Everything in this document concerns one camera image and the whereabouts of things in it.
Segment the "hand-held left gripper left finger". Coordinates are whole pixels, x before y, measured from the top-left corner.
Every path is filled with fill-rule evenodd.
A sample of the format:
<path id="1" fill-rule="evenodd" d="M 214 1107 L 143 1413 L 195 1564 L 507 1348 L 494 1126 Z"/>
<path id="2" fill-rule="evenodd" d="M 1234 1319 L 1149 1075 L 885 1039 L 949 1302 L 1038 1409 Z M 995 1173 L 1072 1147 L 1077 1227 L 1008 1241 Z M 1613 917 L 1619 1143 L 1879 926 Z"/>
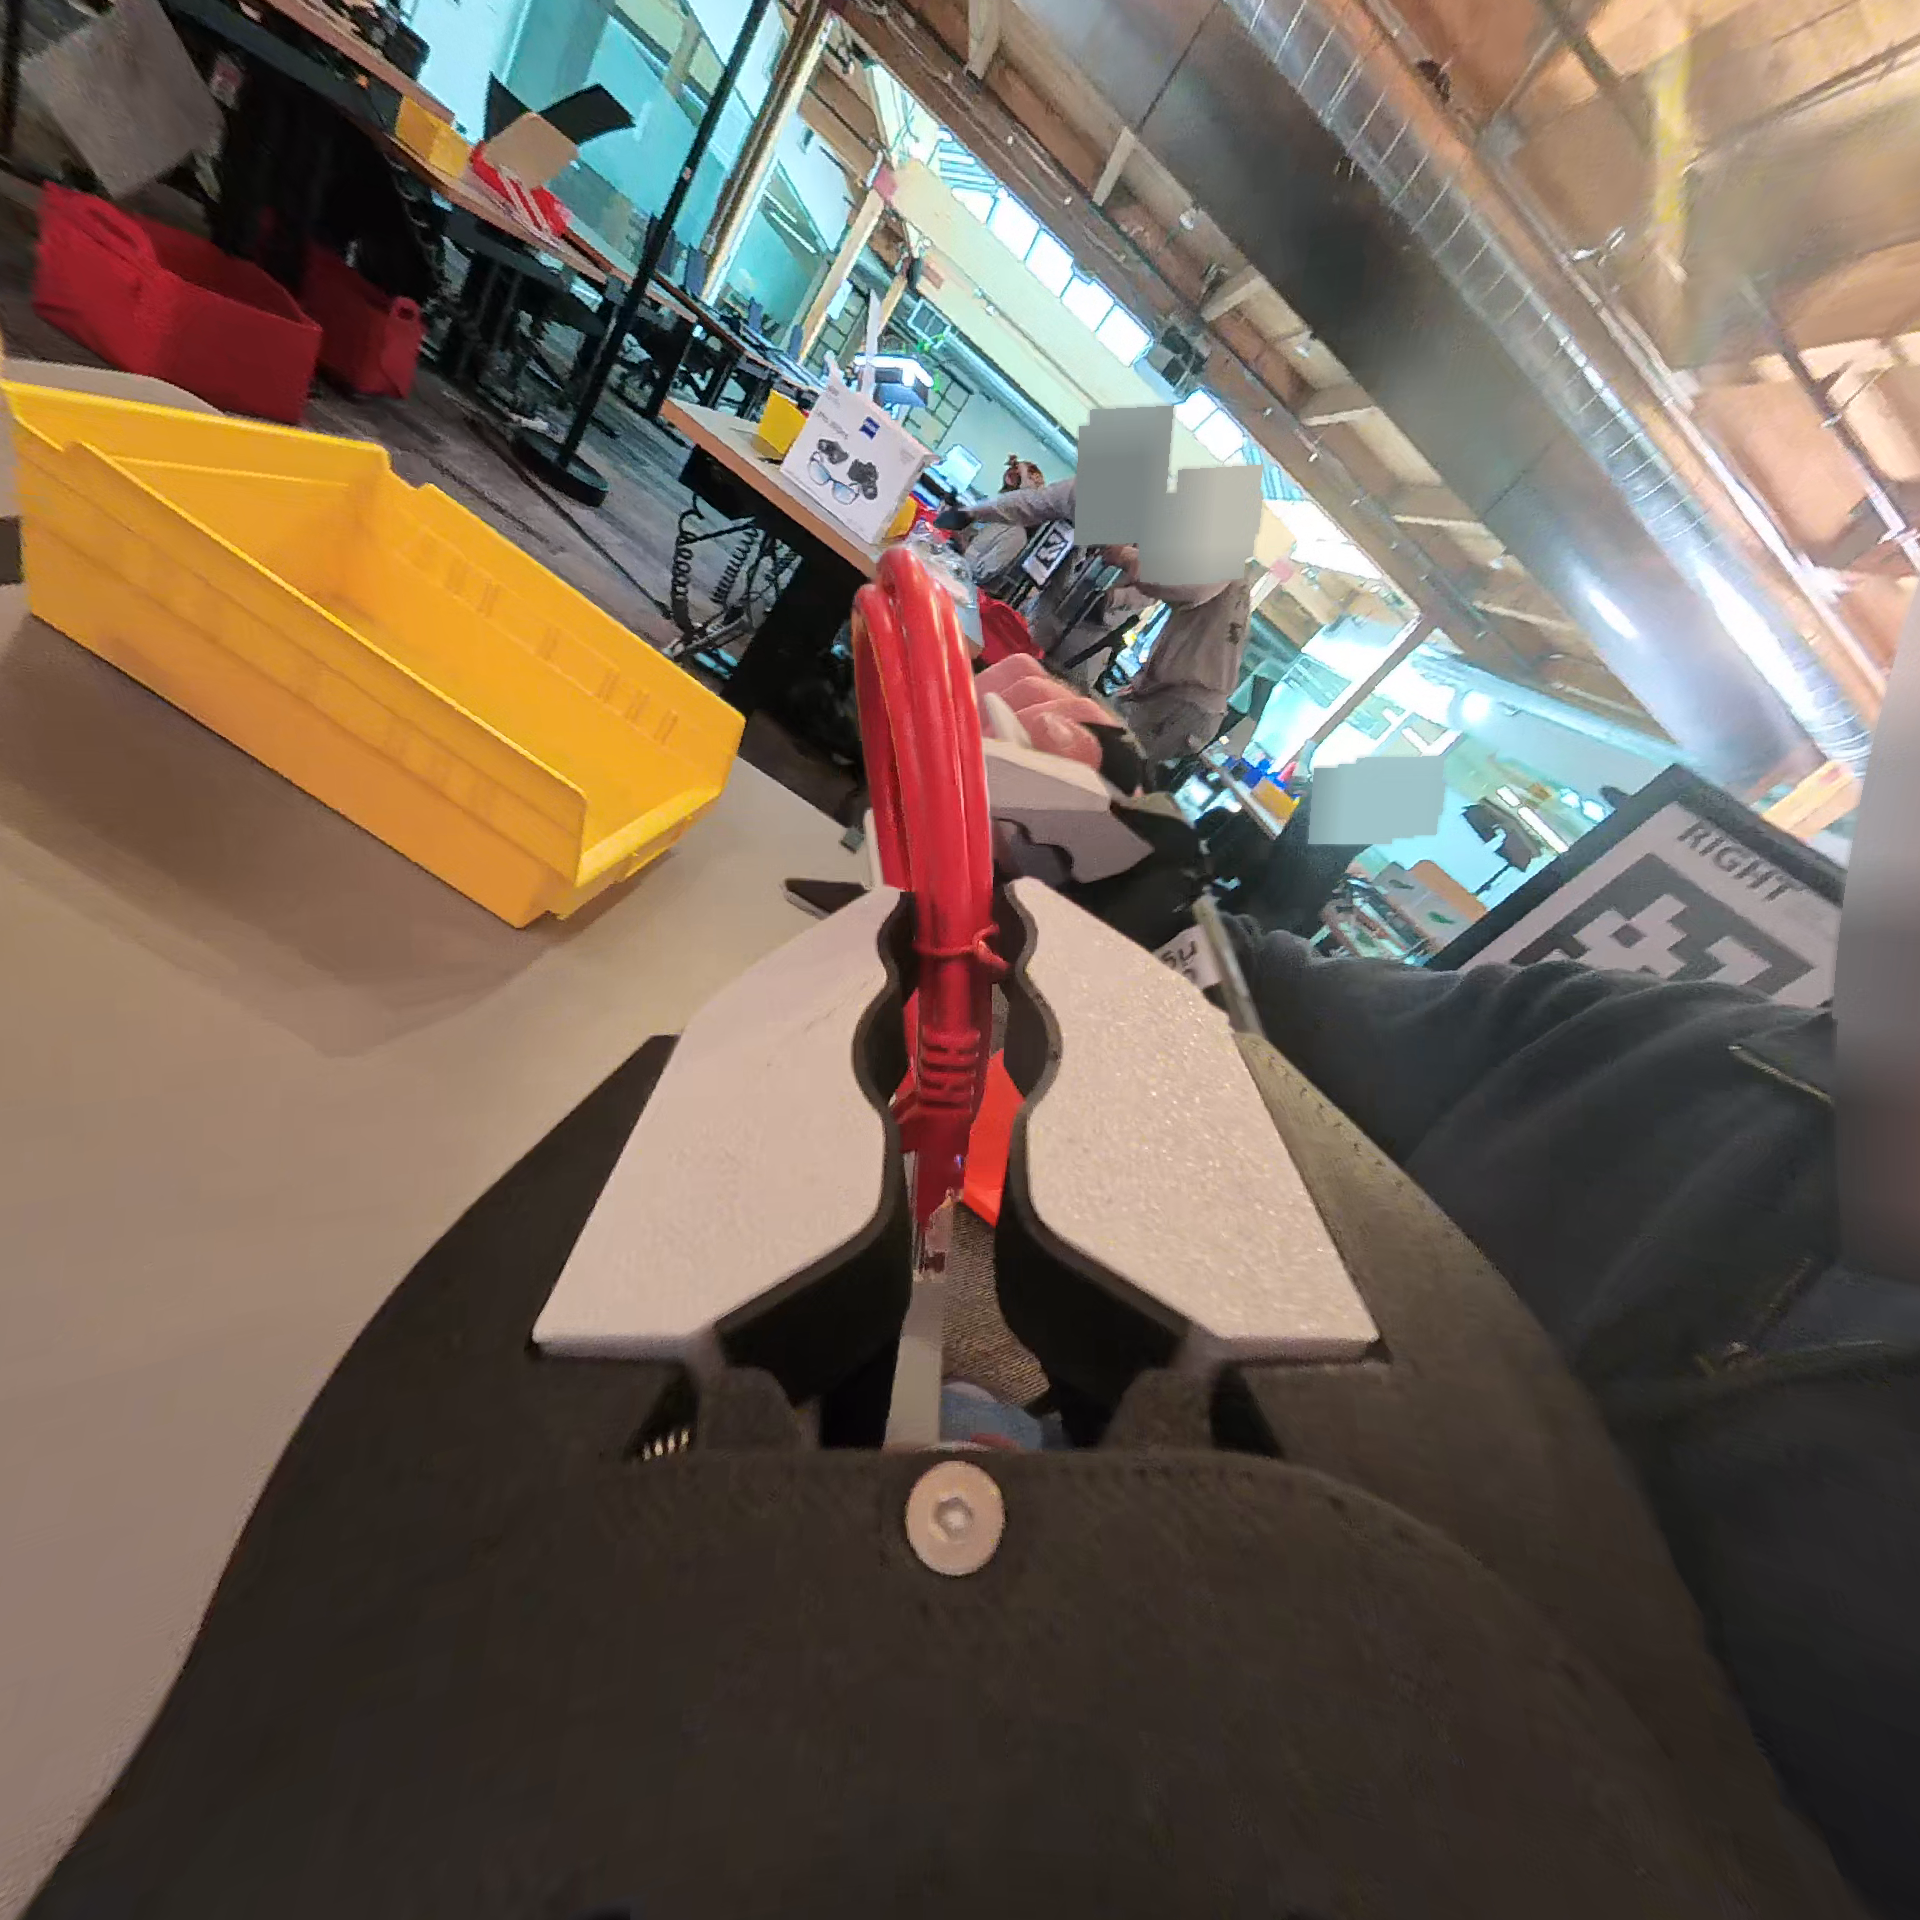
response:
<path id="1" fill-rule="evenodd" d="M 687 1020 L 532 1328 L 564 1359 L 717 1359 L 723 1334 L 880 1215 L 890 1143 L 856 1033 L 892 977 L 890 884 Z"/>

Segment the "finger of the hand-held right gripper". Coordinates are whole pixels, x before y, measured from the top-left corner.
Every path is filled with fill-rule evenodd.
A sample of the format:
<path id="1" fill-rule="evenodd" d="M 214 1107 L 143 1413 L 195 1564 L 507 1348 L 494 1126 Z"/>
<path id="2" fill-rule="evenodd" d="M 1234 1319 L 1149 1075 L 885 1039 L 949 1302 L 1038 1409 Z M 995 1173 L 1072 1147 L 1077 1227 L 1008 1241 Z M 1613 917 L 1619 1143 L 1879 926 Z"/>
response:
<path id="1" fill-rule="evenodd" d="M 1090 766 L 1013 741 L 983 744 L 988 805 L 995 821 L 1048 814 L 1108 814 L 1112 791 Z"/>
<path id="2" fill-rule="evenodd" d="M 1043 884 L 1112 879 L 1149 860 L 1151 845 L 1115 808 L 1018 807 L 998 814 L 998 876 Z"/>

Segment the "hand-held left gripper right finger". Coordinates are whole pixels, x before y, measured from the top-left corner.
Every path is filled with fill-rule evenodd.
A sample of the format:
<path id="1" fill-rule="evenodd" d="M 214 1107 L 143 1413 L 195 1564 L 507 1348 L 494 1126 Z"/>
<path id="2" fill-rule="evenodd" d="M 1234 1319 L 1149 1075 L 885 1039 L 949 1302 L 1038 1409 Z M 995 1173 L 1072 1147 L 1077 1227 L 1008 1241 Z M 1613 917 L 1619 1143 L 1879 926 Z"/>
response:
<path id="1" fill-rule="evenodd" d="M 1189 975 L 1040 879 L 1006 1065 L 1023 1085 L 1008 1198 L 1182 1357 L 1359 1357 L 1379 1339 L 1240 1054 Z"/>

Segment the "yellow plastic bin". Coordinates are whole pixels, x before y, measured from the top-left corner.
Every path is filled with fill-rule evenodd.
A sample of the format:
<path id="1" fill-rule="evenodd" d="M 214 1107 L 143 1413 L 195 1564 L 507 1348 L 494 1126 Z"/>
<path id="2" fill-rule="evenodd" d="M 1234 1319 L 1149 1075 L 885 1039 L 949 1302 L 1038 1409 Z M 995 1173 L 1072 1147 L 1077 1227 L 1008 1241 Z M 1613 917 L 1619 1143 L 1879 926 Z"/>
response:
<path id="1" fill-rule="evenodd" d="M 570 918 L 723 797 L 741 715 L 381 445 L 4 397 L 32 612 L 498 920 Z"/>

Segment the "white printed box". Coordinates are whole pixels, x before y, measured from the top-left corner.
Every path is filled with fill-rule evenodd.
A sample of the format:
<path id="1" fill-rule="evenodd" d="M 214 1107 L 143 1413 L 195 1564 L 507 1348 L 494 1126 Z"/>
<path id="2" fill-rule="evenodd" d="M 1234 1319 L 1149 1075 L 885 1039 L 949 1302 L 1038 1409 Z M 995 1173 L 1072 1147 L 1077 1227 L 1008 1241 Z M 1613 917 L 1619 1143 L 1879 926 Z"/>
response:
<path id="1" fill-rule="evenodd" d="M 779 462 L 819 515 L 869 547 L 895 540 L 895 520 L 933 452 L 876 397 L 840 379 L 822 387 Z"/>

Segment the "wooden desk with black legs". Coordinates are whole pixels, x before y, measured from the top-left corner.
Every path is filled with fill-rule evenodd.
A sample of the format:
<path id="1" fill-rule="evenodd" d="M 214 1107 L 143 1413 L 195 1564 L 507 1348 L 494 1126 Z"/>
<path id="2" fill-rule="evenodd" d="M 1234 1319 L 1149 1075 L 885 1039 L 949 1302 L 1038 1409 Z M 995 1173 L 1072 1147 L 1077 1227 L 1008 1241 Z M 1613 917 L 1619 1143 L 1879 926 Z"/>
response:
<path id="1" fill-rule="evenodd" d="M 751 444 L 755 422 L 679 400 L 662 406 L 662 417 L 687 444 L 687 463 L 720 471 L 727 477 L 724 499 L 743 505 L 796 561 L 724 688 L 727 702 L 741 715 L 770 712 L 797 684 L 820 671 L 853 616 L 856 590 L 890 583 L 899 574 L 890 553 L 901 540 L 869 547 L 837 531 L 781 480 L 779 463 L 758 457 Z"/>

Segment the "square marker tag board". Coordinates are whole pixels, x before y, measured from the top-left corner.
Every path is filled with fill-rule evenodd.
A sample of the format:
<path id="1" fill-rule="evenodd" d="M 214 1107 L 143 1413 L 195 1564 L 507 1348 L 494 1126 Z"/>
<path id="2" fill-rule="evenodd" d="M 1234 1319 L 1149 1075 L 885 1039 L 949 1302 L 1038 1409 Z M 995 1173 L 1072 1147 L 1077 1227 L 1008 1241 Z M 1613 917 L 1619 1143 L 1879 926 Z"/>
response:
<path id="1" fill-rule="evenodd" d="M 1842 891 L 1839 863 L 1671 766 L 1428 972 L 1568 959 L 1814 1009 L 1832 1001 Z"/>

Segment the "person's dark jacket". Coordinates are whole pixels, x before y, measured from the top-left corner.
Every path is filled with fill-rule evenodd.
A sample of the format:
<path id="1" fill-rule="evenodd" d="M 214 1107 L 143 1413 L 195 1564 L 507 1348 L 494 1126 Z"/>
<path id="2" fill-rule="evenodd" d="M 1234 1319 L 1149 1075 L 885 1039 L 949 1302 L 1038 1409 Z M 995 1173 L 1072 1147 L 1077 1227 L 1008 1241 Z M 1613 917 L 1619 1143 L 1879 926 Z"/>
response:
<path id="1" fill-rule="evenodd" d="M 1877 1915 L 1917 1910 L 1915 1284 L 1680 1302 L 1580 1357 L 1791 1800 Z"/>

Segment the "red and white box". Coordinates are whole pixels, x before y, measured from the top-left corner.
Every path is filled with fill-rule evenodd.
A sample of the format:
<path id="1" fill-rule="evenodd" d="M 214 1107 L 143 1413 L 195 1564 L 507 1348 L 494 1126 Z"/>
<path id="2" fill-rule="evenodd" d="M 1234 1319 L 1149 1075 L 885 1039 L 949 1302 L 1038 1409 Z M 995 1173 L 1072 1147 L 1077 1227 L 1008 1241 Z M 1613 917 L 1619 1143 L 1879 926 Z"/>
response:
<path id="1" fill-rule="evenodd" d="M 491 200 L 507 208 L 514 220 L 542 233 L 547 243 L 570 239 L 567 206 L 540 182 L 526 182 L 517 174 L 502 174 L 484 144 L 472 145 L 467 164 L 468 181 L 491 195 Z"/>

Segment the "long wooden desk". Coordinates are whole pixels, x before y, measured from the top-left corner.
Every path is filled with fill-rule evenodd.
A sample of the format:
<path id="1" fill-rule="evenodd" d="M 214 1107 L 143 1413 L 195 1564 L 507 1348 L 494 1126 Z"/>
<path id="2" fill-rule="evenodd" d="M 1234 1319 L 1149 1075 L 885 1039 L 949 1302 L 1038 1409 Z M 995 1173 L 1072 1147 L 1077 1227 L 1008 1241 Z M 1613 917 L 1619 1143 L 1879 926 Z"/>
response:
<path id="1" fill-rule="evenodd" d="M 214 159 L 213 243 L 300 295 L 308 243 L 375 287 L 411 297 L 444 321 L 436 367 L 496 408 L 518 405 L 522 377 L 550 320 L 594 316 L 574 295 L 590 252 L 547 243 L 477 189 L 431 176 L 394 139 L 403 93 L 448 119 L 420 81 L 434 46 L 416 5 L 170 1 L 197 55 L 230 60 L 235 93 Z"/>

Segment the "open cardboard box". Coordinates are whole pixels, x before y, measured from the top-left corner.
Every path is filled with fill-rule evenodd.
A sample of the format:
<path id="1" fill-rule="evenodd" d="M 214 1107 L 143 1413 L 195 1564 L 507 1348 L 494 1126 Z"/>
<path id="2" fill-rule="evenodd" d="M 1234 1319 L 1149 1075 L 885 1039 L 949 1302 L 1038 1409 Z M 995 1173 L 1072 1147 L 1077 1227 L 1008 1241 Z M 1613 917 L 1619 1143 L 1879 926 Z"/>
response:
<path id="1" fill-rule="evenodd" d="M 632 126 L 632 111 L 607 86 L 587 85 L 532 109 L 500 77 L 490 77 L 484 136 L 472 157 L 526 187 L 548 187 L 586 144 Z"/>

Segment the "small red fabric bin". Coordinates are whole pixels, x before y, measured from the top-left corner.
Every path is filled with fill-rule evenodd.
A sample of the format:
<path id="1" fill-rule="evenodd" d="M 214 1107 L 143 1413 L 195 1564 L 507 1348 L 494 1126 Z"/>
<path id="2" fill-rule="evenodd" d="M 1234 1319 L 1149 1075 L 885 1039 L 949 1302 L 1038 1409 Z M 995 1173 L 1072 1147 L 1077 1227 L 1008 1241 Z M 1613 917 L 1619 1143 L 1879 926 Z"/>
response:
<path id="1" fill-rule="evenodd" d="M 320 371 L 354 397 L 408 400 L 426 336 L 420 305 L 386 295 L 340 255 L 308 243 L 300 285 L 320 327 Z"/>

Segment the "large red fabric bin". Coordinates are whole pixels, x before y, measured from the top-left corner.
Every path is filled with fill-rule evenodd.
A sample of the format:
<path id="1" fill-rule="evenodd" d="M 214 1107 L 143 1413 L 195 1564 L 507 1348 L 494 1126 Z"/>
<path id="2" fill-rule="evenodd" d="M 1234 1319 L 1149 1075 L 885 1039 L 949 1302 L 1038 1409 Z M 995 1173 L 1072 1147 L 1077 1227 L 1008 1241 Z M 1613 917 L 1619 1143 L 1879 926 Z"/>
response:
<path id="1" fill-rule="evenodd" d="M 275 277 L 202 235 L 48 182 L 32 308 L 122 372 L 228 414 L 303 417 L 320 324 Z"/>

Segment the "grey hanging sheet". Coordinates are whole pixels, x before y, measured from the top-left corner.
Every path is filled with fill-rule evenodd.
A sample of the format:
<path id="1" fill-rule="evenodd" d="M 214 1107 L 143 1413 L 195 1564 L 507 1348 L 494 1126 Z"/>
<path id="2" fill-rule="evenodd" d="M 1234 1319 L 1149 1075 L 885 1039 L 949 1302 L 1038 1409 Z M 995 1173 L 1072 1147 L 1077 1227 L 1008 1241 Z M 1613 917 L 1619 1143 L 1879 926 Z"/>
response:
<path id="1" fill-rule="evenodd" d="M 160 1 L 118 1 L 23 63 L 23 88 L 111 200 L 210 156 L 223 109 Z"/>

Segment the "large silver air duct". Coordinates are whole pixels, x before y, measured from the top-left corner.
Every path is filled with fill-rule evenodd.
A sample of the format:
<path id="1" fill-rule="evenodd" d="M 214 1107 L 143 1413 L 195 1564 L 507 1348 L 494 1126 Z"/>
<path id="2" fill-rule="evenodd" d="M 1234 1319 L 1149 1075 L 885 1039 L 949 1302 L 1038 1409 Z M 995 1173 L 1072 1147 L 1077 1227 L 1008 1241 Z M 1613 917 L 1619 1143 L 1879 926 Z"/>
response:
<path id="1" fill-rule="evenodd" d="M 1202 5 L 1142 131 L 1606 671 L 1719 780 L 1853 776 L 1875 700 L 1341 5 Z"/>

